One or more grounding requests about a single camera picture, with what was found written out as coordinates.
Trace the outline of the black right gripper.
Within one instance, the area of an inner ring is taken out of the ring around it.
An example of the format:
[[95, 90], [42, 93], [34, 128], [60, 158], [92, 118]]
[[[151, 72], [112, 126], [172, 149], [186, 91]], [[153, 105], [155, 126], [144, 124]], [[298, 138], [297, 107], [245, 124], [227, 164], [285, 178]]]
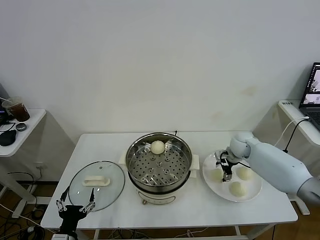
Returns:
[[228, 152], [223, 151], [221, 153], [221, 163], [218, 161], [215, 163], [215, 168], [220, 169], [221, 172], [224, 172], [222, 180], [221, 180], [223, 183], [231, 181], [232, 167], [237, 164], [237, 163], [229, 161], [227, 158], [228, 156], [229, 156]]

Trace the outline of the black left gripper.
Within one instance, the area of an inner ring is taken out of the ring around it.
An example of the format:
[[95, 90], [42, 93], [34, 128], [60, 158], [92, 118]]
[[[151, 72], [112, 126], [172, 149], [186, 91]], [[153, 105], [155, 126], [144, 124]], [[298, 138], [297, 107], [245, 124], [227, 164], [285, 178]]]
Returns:
[[59, 217], [62, 219], [59, 233], [71, 233], [76, 231], [78, 222], [84, 218], [84, 213], [90, 213], [96, 205], [94, 190], [94, 188], [91, 190], [89, 203], [85, 206], [65, 205], [69, 187], [61, 194], [60, 199], [56, 200]]

